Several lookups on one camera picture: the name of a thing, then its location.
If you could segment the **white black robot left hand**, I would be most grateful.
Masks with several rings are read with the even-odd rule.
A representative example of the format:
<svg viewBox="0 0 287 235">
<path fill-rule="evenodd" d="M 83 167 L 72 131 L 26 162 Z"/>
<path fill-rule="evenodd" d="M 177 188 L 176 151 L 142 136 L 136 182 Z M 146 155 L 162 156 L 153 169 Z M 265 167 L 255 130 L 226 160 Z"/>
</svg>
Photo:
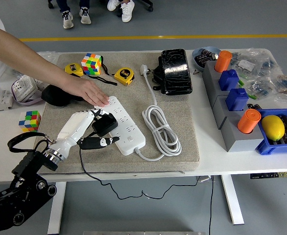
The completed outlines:
<svg viewBox="0 0 287 235">
<path fill-rule="evenodd" d="M 98 137 L 87 136 L 83 138 L 85 131 L 92 125 L 103 122 L 102 132 L 96 130 Z M 79 145 L 83 150 L 101 149 L 117 142 L 119 137 L 105 138 L 104 135 L 118 126 L 111 113 L 103 109 L 91 109 L 72 114 L 70 119 L 61 129 L 56 142 L 51 144 L 45 152 L 45 156 L 54 163 L 64 161 L 69 156 L 70 148 Z"/>
</svg>

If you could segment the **person's hand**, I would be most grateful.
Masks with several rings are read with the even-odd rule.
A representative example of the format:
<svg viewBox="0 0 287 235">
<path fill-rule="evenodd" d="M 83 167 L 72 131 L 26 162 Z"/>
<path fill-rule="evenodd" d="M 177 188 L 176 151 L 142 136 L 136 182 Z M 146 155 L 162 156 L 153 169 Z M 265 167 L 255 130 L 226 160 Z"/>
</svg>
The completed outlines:
<svg viewBox="0 0 287 235">
<path fill-rule="evenodd" d="M 83 98 L 88 103 L 104 107 L 109 103 L 109 97 L 95 84 L 95 82 L 85 78 L 69 78 L 62 90 L 72 95 Z"/>
</svg>

